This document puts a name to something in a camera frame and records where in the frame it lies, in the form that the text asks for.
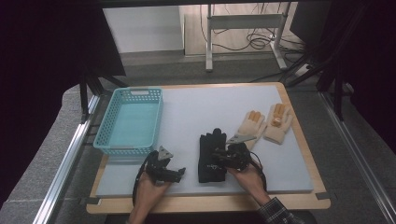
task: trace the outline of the white surface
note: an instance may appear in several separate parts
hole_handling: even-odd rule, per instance
[[[183,49],[178,6],[103,9],[119,53]]]
[[[229,174],[225,182],[198,182],[199,138],[201,134],[221,128],[229,139],[236,133],[248,111],[259,110],[267,117],[270,106],[276,103],[281,103],[281,99],[275,86],[164,89],[158,146],[175,155],[168,169],[187,168],[180,183],[173,184],[167,193],[202,195],[244,192]],[[291,193],[313,189],[292,129],[281,146],[261,138],[253,152],[262,161],[268,191]],[[110,157],[96,195],[132,195],[134,178],[141,163]]]

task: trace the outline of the plastic basket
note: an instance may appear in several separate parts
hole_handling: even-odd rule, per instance
[[[147,156],[157,144],[161,88],[119,88],[110,99],[93,146],[109,155]]]

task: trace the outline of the wall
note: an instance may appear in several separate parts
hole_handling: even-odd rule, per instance
[[[178,6],[104,9],[119,53],[183,48]]]

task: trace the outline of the table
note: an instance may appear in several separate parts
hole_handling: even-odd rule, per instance
[[[289,96],[281,83],[258,83],[258,84],[208,84],[208,85],[184,85],[184,86],[164,86],[167,88],[214,88],[214,87],[233,87],[233,86],[275,86],[279,92],[282,103],[290,106],[290,113],[294,116],[291,128],[293,129],[299,148],[304,157],[304,162],[310,174],[314,189],[309,193],[294,194],[270,194],[277,197],[289,209],[326,209],[331,205],[329,198],[321,199],[319,195],[326,194],[318,168],[305,141],[303,131],[299,121],[295,116],[290,103]],[[91,199],[97,199],[95,192],[106,167],[108,156],[104,155],[95,178]],[[86,206],[91,214],[128,214],[133,208],[132,198],[106,198],[100,199],[97,203],[89,203]],[[220,212],[220,211],[252,211],[258,209],[254,200],[246,194],[221,195],[221,196],[165,196],[152,213],[175,213],[175,212]]]

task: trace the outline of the gray floor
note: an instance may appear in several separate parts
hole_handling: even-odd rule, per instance
[[[130,85],[173,85],[249,82],[278,72],[271,53],[260,55],[218,55],[213,73],[205,72],[203,57],[184,57],[181,52],[155,52],[122,55]],[[261,81],[277,81],[270,76]],[[326,105],[314,87],[317,78],[288,89],[307,143],[317,163],[332,206],[312,210],[318,223],[387,223],[372,192],[355,165],[347,145],[335,128]],[[117,88],[104,81],[107,89]],[[396,157],[354,106],[344,97],[345,124],[362,154],[393,202],[396,201]],[[18,186],[0,211],[0,223],[32,223],[51,181],[62,162],[80,121],[79,88],[64,94],[63,108],[45,142]],[[86,142],[94,138],[100,119],[92,125]],[[90,215],[81,199],[89,197],[102,154],[89,144],[83,146],[56,204],[50,223],[116,223],[115,217]]]

